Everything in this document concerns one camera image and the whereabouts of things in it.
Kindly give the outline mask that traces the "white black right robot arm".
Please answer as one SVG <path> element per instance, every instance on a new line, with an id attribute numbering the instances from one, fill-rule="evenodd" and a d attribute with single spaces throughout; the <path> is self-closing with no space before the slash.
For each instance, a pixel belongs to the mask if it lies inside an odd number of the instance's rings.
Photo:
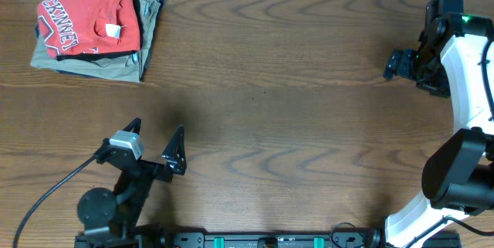
<path id="1" fill-rule="evenodd" d="M 382 229 L 384 247 L 422 247 L 451 223 L 493 208 L 493 24 L 491 19 L 446 12 L 429 16 L 416 50 L 395 50 L 383 76 L 412 80 L 449 97 L 452 136 L 426 161 L 420 192 Z"/>

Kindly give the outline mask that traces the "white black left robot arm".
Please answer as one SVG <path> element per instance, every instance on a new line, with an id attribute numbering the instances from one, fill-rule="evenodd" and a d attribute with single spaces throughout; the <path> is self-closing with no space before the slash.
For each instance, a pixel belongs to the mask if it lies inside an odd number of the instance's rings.
<path id="1" fill-rule="evenodd" d="M 175 129 L 161 156 L 165 163 L 142 158 L 141 119 L 136 118 L 112 137 L 103 139 L 93 157 L 96 163 L 108 163 L 120 170 L 112 190 L 87 191 L 76 207 L 83 231 L 75 247 L 171 247 L 169 236 L 159 225 L 139 226 L 144 204 L 156 181 L 171 182 L 187 168 L 184 150 L 184 126 Z"/>

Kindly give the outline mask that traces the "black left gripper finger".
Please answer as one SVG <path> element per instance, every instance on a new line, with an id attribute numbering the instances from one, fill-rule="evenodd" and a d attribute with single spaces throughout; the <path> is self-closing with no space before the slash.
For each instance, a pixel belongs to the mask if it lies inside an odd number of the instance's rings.
<path id="1" fill-rule="evenodd" d="M 184 126 L 178 125 L 161 156 L 176 175 L 184 175 L 187 169 L 184 149 Z"/>
<path id="2" fill-rule="evenodd" d="M 123 129 L 123 131 L 139 134 L 141 122 L 142 120 L 139 117 L 136 117 Z"/>

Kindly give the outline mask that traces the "red printed t-shirt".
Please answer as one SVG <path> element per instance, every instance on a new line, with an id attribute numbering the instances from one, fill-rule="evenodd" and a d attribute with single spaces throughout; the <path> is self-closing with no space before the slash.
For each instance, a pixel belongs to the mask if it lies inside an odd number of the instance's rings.
<path id="1" fill-rule="evenodd" d="M 44 0 L 37 15 L 51 58 L 140 50 L 134 0 Z"/>

